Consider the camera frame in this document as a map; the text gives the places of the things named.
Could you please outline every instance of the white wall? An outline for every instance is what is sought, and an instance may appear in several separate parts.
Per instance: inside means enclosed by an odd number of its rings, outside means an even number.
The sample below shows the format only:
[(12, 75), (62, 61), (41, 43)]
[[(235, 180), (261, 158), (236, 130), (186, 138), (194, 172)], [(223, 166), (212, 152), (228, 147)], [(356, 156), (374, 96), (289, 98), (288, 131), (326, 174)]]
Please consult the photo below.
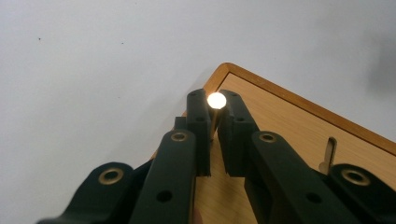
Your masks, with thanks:
[(395, 1), (0, 1), (0, 223), (146, 161), (223, 62), (396, 141)]

